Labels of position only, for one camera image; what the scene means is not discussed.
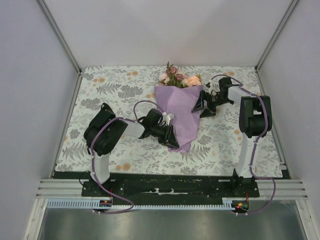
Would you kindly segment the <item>dark pink fake flower stem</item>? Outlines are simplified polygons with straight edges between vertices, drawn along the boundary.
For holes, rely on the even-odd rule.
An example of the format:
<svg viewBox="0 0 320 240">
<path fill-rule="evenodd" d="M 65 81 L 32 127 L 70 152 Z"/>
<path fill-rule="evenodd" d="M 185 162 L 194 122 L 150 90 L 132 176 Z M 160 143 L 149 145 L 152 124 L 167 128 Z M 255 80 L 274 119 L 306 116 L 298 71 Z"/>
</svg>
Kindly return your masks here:
<svg viewBox="0 0 320 240">
<path fill-rule="evenodd" d="M 166 64 L 167 78 L 163 81 L 165 86 L 183 88 L 184 75 L 179 73 L 179 69 L 168 61 Z"/>
</svg>

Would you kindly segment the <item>black ribbon with gold text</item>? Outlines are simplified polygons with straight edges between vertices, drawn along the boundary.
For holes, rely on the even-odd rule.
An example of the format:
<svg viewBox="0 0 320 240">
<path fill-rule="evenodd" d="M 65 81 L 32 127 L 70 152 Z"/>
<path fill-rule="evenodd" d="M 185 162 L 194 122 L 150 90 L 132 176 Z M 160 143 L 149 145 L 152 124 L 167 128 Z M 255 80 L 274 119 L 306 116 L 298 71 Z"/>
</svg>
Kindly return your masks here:
<svg viewBox="0 0 320 240">
<path fill-rule="evenodd" d="M 101 110 L 104 110 L 104 111 L 113 112 L 112 108 L 111 108 L 107 103 L 105 103 L 105 102 L 101 105 L 100 108 L 101 108 Z"/>
</svg>

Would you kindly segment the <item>cream rose fake flower stem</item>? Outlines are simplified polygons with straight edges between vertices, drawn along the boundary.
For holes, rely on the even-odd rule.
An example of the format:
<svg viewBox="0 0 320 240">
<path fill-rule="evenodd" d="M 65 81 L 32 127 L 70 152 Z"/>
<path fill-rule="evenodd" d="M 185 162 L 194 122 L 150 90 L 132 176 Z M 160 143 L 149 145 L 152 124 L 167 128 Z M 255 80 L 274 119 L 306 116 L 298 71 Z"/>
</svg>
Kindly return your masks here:
<svg viewBox="0 0 320 240">
<path fill-rule="evenodd" d="M 194 87 L 202 85 L 202 77 L 200 74 L 194 76 L 183 75 L 183 80 L 181 81 L 183 87 Z"/>
</svg>

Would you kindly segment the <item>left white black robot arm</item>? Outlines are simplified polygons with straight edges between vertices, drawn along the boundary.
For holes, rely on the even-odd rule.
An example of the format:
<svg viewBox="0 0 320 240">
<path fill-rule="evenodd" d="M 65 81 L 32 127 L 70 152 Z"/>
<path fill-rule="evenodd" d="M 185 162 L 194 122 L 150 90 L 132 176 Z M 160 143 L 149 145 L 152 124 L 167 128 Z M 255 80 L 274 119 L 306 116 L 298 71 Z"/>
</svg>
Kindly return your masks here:
<svg viewBox="0 0 320 240">
<path fill-rule="evenodd" d="M 175 118 L 172 113 L 152 108 L 146 116 L 135 120 L 116 117 L 111 107 L 103 103 L 97 115 L 91 120 L 84 132 L 88 154 L 91 155 L 91 178 L 95 181 L 93 191 L 103 197 L 110 192 L 109 158 L 110 153 L 122 136 L 145 139 L 157 138 L 158 143 L 170 149 L 179 149 L 180 145 L 170 124 Z"/>
</svg>

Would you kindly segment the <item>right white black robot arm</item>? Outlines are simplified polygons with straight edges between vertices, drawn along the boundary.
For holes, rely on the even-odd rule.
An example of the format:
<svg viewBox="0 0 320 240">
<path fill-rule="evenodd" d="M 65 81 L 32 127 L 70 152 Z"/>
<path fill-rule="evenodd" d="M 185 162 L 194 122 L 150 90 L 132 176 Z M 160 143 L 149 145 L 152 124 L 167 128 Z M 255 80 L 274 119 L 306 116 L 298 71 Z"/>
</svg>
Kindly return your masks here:
<svg viewBox="0 0 320 240">
<path fill-rule="evenodd" d="M 271 99 L 267 95 L 259 96 L 244 88 L 234 77 L 218 74 L 219 90 L 214 89 L 212 82 L 205 85 L 198 100 L 191 110 L 201 111 L 200 117 L 214 117 L 217 107 L 224 104 L 238 104 L 238 126 L 242 133 L 242 146 L 239 161 L 233 170 L 229 191 L 235 197 L 255 188 L 255 166 L 259 150 L 259 141 L 272 129 Z"/>
</svg>

